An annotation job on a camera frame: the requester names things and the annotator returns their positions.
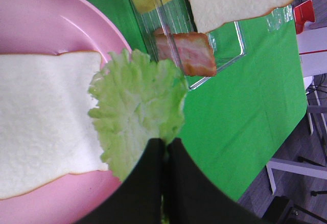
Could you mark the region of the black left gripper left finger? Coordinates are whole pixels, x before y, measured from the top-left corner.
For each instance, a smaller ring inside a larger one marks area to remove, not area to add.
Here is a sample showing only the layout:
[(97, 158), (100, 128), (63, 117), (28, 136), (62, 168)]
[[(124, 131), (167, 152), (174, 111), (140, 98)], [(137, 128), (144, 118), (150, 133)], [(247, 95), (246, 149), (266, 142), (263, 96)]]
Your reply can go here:
[(161, 139), (150, 139), (137, 165), (118, 189), (77, 223), (161, 223), (164, 152)]

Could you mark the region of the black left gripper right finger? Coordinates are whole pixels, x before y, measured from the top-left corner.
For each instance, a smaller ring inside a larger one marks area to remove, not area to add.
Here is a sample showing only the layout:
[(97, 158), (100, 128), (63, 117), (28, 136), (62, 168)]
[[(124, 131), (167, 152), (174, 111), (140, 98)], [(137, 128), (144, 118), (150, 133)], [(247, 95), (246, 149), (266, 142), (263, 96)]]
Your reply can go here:
[(169, 223), (263, 223), (220, 191), (194, 163), (180, 138), (168, 146)]

